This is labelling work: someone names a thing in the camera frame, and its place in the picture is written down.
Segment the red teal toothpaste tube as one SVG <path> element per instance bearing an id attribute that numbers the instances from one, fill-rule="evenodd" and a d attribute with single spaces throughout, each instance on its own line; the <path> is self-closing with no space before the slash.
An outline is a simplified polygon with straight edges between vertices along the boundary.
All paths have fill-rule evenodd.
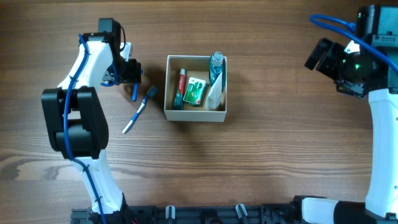
<path id="1" fill-rule="evenodd" d="M 180 69 L 178 75 L 177 91 L 174 100 L 174 110 L 183 110 L 183 94 L 185 87 L 186 71 L 184 68 Z"/>

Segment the white lotion tube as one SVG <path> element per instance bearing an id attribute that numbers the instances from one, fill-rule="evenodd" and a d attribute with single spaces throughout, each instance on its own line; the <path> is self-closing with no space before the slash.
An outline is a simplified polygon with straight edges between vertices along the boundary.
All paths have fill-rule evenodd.
<path id="1" fill-rule="evenodd" d="M 216 110 L 221 104 L 222 79 L 223 73 L 220 73 L 208 92 L 205 101 L 205 109 L 207 111 Z"/>

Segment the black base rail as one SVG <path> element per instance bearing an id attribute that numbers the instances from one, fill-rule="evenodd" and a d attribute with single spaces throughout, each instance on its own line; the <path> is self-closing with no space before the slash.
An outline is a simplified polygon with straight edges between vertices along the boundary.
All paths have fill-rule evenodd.
<path id="1" fill-rule="evenodd" d="M 102 217 L 90 208 L 73 209 L 71 223 L 206 224 L 206 223 L 302 223 L 297 206 L 291 203 L 242 203 L 227 207 L 130 206 Z"/>

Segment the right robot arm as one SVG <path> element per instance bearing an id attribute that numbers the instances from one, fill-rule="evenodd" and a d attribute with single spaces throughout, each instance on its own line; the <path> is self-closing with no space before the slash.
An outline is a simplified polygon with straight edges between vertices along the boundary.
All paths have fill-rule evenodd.
<path id="1" fill-rule="evenodd" d="M 331 78 L 336 90 L 368 98 L 373 123 L 371 181 L 363 203 L 304 197 L 305 223 L 397 223 L 397 6 L 369 5 L 356 22 L 313 14 L 310 22 L 347 37 L 342 46 L 322 38 L 305 66 Z"/>

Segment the blue mouthwash bottle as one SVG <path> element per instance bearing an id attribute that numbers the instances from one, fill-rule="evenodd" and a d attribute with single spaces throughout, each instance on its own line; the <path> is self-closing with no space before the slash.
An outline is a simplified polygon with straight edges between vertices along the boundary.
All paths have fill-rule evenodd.
<path id="1" fill-rule="evenodd" d="M 223 63 L 223 54 L 221 52 L 215 52 L 211 55 L 209 68 L 210 68 L 209 71 L 210 85 L 213 86 L 215 84 L 216 79 L 221 75 L 222 90 L 224 90 L 225 86 L 224 63 Z"/>

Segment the blue white toothbrush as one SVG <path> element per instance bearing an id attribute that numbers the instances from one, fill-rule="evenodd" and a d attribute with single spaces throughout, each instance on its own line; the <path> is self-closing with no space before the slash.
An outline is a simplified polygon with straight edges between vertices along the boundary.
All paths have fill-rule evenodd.
<path id="1" fill-rule="evenodd" d="M 139 109 L 136 111 L 136 113 L 134 114 L 134 116 L 131 118 L 131 120 L 128 122 L 128 124 L 126 125 L 126 127 L 122 130 L 123 134 L 126 134 L 134 125 L 134 123 L 136 122 L 136 120 L 138 119 L 139 115 L 144 111 L 146 104 L 148 102 L 149 98 L 152 98 L 156 93 L 158 92 L 158 89 L 155 86 L 151 86 L 148 91 L 147 94 L 145 95 Z"/>

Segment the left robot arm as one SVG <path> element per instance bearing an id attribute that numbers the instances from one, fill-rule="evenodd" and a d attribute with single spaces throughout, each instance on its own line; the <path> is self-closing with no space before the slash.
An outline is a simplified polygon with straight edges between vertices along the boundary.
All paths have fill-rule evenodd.
<path id="1" fill-rule="evenodd" d="M 101 18 L 97 32 L 79 36 L 79 54 L 67 77 L 41 96 L 52 149 L 78 169 L 91 207 L 73 209 L 71 223 L 138 223 L 116 184 L 106 157 L 109 129 L 97 91 L 130 83 L 137 98 L 141 64 L 113 18 Z"/>

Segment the green Dettol soap bar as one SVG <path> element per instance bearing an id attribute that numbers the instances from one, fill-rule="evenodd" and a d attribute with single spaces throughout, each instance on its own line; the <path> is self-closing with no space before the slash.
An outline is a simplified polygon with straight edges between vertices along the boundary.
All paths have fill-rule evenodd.
<path id="1" fill-rule="evenodd" d="M 198 106 L 205 92 L 206 81 L 190 77 L 188 80 L 187 89 L 185 91 L 183 101 L 192 106 Z"/>

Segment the blue disposable razor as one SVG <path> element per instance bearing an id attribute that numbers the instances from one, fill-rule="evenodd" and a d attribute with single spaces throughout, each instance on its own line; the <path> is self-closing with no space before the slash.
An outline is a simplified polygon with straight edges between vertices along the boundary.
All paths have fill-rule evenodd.
<path id="1" fill-rule="evenodd" d="M 139 81 L 133 83 L 133 86 L 132 86 L 132 96 L 131 96 L 131 100 L 132 100 L 132 101 L 136 101 L 136 100 L 137 100 L 137 92 L 138 92 L 139 85 L 141 84 L 141 76 L 142 76 L 143 74 L 144 74 L 144 71 L 141 70 L 141 74 L 140 74 L 140 76 L 139 76 Z"/>

